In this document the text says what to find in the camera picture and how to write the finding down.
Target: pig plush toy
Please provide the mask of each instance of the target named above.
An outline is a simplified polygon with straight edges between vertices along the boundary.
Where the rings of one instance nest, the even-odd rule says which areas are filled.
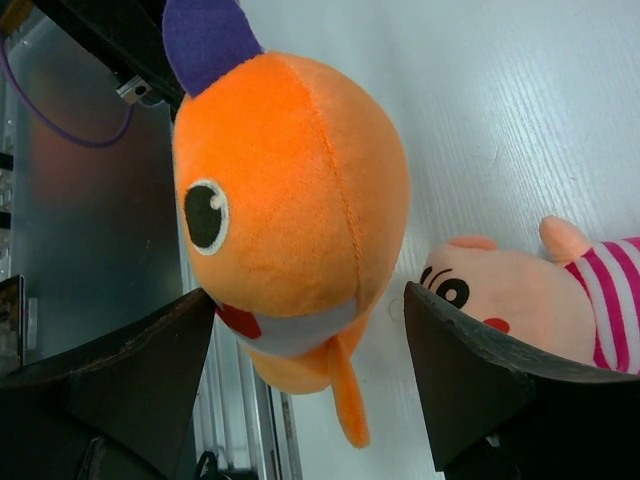
[[[476,320],[577,362],[640,373],[640,237],[592,243],[547,217],[552,262],[486,237],[435,249],[420,283]]]

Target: plush toy body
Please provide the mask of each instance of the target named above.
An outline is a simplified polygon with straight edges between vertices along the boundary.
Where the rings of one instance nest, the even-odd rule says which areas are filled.
[[[366,446],[350,355],[404,236],[400,139],[344,75],[264,53],[235,0],[169,0],[164,36],[187,91],[175,182],[195,275],[258,373],[293,394],[331,386]]]
[[[592,243],[556,217],[552,262],[463,237],[432,252],[421,283],[469,316],[578,362],[640,372],[640,239]]]

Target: purple fin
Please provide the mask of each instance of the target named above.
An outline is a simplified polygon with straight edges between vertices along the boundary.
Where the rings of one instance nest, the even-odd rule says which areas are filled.
[[[169,63],[191,97],[262,53],[237,0],[167,0],[162,34]]]

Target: orange plush toy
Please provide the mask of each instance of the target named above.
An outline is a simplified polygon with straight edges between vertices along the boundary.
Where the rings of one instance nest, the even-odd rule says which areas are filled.
[[[331,386],[369,443],[350,356],[396,264],[409,179],[393,124],[327,65],[265,53],[236,0],[169,0],[165,49],[186,90],[175,185],[193,270],[272,386]]]

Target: white table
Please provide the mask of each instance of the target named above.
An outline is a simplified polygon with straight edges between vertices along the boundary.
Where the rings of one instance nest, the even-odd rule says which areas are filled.
[[[397,299],[454,235],[538,252],[550,213],[598,239],[640,232],[640,2],[241,4],[267,48],[329,63],[367,89],[411,163],[402,256],[354,357],[373,443],[347,444],[330,392],[296,397],[304,480],[437,478]]]

